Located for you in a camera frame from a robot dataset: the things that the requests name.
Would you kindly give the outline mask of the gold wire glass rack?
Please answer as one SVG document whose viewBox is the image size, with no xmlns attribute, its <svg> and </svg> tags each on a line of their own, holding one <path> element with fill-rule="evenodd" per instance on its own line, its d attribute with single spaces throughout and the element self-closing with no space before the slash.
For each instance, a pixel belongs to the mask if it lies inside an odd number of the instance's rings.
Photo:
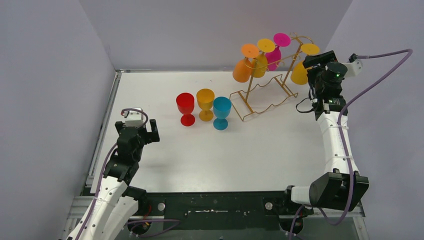
<svg viewBox="0 0 424 240">
<path fill-rule="evenodd" d="M 285 33 L 291 38 L 287 47 L 281 47 L 281 60 L 274 71 L 265 72 L 261 78 L 253 78 L 252 74 L 245 84 L 246 88 L 229 94 L 232 107 L 242 122 L 252 116 L 261 115 L 299 97 L 293 90 L 290 78 L 294 67 L 306 57 L 301 52 L 303 44 L 315 44 L 315 41 L 295 32 Z"/>
</svg>

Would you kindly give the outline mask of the cyan wine glass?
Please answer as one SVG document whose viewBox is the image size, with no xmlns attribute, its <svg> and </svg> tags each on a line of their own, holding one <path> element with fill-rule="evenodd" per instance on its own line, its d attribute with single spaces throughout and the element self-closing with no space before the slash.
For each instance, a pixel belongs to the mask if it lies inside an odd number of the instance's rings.
<svg viewBox="0 0 424 240">
<path fill-rule="evenodd" d="M 224 96 L 219 96 L 213 101 L 213 113 L 216 119 L 213 121 L 213 127 L 216 130 L 223 131 L 228 127 L 227 117 L 232 108 L 231 101 Z"/>
</svg>

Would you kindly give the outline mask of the red wine glass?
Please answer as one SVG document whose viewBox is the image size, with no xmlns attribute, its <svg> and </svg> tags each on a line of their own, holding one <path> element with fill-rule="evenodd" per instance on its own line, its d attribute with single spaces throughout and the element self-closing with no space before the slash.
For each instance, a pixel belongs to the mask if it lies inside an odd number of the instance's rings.
<svg viewBox="0 0 424 240">
<path fill-rule="evenodd" d="M 196 119 L 192 112 L 195 108 L 195 98 L 191 93 L 183 92 L 176 97 L 176 104 L 179 112 L 182 114 L 180 123 L 185 127 L 192 126 Z"/>
</svg>

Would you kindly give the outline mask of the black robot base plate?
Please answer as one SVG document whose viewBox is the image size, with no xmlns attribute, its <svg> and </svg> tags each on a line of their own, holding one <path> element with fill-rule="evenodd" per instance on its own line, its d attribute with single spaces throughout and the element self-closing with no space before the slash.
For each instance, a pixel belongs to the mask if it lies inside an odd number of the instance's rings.
<svg viewBox="0 0 424 240">
<path fill-rule="evenodd" d="M 288 192 L 149 192 L 135 216 L 180 220 L 176 230 L 290 230 L 299 204 Z"/>
</svg>

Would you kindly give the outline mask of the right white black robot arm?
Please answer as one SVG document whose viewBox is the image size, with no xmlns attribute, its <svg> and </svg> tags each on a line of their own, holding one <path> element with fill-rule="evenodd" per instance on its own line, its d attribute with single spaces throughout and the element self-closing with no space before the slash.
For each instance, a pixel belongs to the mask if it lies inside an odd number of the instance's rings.
<svg viewBox="0 0 424 240">
<path fill-rule="evenodd" d="M 342 96 L 342 81 L 356 76 L 360 61 L 338 61 L 334 51 L 308 55 L 302 62 L 306 69 L 312 112 L 320 127 L 325 153 L 324 174 L 310 186 L 288 186 L 282 209 L 295 214 L 302 205 L 314 208 L 353 211 L 369 188 L 355 164 L 348 136 L 348 110 Z"/>
</svg>

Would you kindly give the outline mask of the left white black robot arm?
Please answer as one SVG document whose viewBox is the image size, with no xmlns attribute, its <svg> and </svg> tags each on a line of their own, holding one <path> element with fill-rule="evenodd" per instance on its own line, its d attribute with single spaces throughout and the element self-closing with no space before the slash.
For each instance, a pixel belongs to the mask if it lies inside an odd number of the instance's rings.
<svg viewBox="0 0 424 240">
<path fill-rule="evenodd" d="M 68 235 L 68 240 L 113 240 L 135 214 L 141 216 L 148 210 L 146 190 L 131 187 L 139 169 L 145 145 L 160 141 L 155 119 L 146 124 L 128 126 L 117 121 L 116 143 L 106 156 L 94 197 L 84 215 Z"/>
</svg>

